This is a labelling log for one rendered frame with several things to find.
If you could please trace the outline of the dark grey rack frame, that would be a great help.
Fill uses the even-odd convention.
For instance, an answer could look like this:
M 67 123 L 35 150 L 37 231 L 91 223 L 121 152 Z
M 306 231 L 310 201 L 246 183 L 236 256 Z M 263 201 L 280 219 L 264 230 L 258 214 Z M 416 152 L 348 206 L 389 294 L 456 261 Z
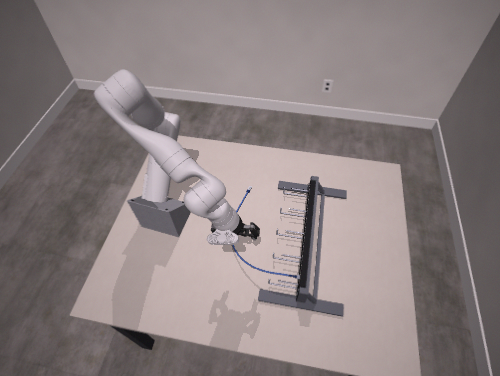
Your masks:
M 275 258 L 275 259 L 281 259 L 281 260 L 300 263 L 299 275 L 293 275 L 294 278 L 298 279 L 298 284 L 278 280 L 278 282 L 294 284 L 294 285 L 298 285 L 298 286 L 291 287 L 291 286 L 286 286 L 286 285 L 270 283 L 270 279 L 269 279 L 268 284 L 297 289 L 297 295 L 290 295 L 290 294 L 260 289 L 258 301 L 277 304 L 277 305 L 283 305 L 283 306 L 288 306 L 288 307 L 293 307 L 293 308 L 299 308 L 299 309 L 304 309 L 304 310 L 309 310 L 309 311 L 315 311 L 315 312 L 320 312 L 320 313 L 326 313 L 326 314 L 331 314 L 331 315 L 337 315 L 337 316 L 343 317 L 344 304 L 329 302 L 329 301 L 324 301 L 324 300 L 318 300 L 317 294 L 318 294 L 318 281 L 319 281 L 319 268 L 320 268 L 324 199 L 325 199 L 325 196 L 346 199 L 347 198 L 347 190 L 327 188 L 327 187 L 322 188 L 321 184 L 318 182 L 319 182 L 319 177 L 317 177 L 317 176 L 311 176 L 309 185 L 300 184 L 300 183 L 293 183 L 293 182 L 286 182 L 286 181 L 279 181 L 278 189 L 283 190 L 283 194 L 290 194 L 290 195 L 307 197 L 306 211 L 289 208 L 289 210 L 302 211 L 302 212 L 306 212 L 306 214 L 305 214 L 305 216 L 303 216 L 303 215 L 284 213 L 284 212 L 281 212 L 281 210 L 282 210 L 282 207 L 281 207 L 280 213 L 282 213 L 282 214 L 305 217 L 304 232 L 303 233 L 286 230 L 287 232 L 303 234 L 303 238 L 296 237 L 296 236 L 290 236 L 290 235 L 284 235 L 284 234 L 278 234 L 278 229 L 277 229 L 277 233 L 276 233 L 277 235 L 303 239 L 301 257 L 282 254 L 283 256 L 301 258 L 300 261 L 277 258 L 277 257 L 274 257 L 274 253 L 273 253 L 273 258 Z M 285 190 L 301 192 L 301 193 L 308 193 L 308 195 L 305 196 L 305 195 L 285 193 Z M 315 228 L 317 194 L 321 195 L 321 203 L 320 203 L 318 241 L 317 241 L 315 278 L 314 278 L 314 290 L 313 290 L 313 296 L 316 298 L 315 299 L 309 293 L 309 283 L 310 283 L 310 272 L 311 272 L 311 261 L 312 261 L 312 250 L 313 250 L 313 239 L 314 239 L 314 228 Z M 310 244 L 310 246 L 309 246 L 309 244 Z M 308 257 L 308 255 L 309 255 L 309 257 Z M 307 267 L 307 265 L 308 265 L 308 267 Z M 306 275 L 307 275 L 307 278 L 306 278 Z M 305 288 L 305 286 L 306 286 L 306 288 Z

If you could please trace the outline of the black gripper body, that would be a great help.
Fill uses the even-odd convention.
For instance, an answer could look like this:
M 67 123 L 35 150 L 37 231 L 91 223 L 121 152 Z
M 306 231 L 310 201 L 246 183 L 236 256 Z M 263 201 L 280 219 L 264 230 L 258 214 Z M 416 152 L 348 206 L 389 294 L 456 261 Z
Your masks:
M 242 222 L 242 219 L 241 219 L 241 217 L 239 216 L 239 224 L 238 224 L 237 228 L 236 228 L 234 231 L 232 231 L 232 232 L 233 232 L 233 233 L 235 233 L 235 234 L 237 234 L 238 232 L 243 233 L 243 232 L 246 230 L 245 228 L 243 228 L 243 227 L 244 227 L 244 225 L 246 225 L 246 224 L 244 224 L 244 223 Z

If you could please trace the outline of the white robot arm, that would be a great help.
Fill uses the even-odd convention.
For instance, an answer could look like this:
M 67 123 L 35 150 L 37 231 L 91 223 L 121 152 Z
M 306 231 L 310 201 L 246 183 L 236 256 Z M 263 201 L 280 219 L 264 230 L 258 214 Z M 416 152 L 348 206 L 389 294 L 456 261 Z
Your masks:
M 181 183 L 198 177 L 201 180 L 184 195 L 186 208 L 209 219 L 216 228 L 207 237 L 209 244 L 238 244 L 239 237 L 232 231 L 239 224 L 239 215 L 224 198 L 225 185 L 200 167 L 177 142 L 180 116 L 165 112 L 158 100 L 152 101 L 154 97 L 142 82 L 125 69 L 101 84 L 94 97 L 102 109 L 149 153 L 142 199 L 167 202 L 171 178 Z M 145 128 L 133 122 L 129 115 Z

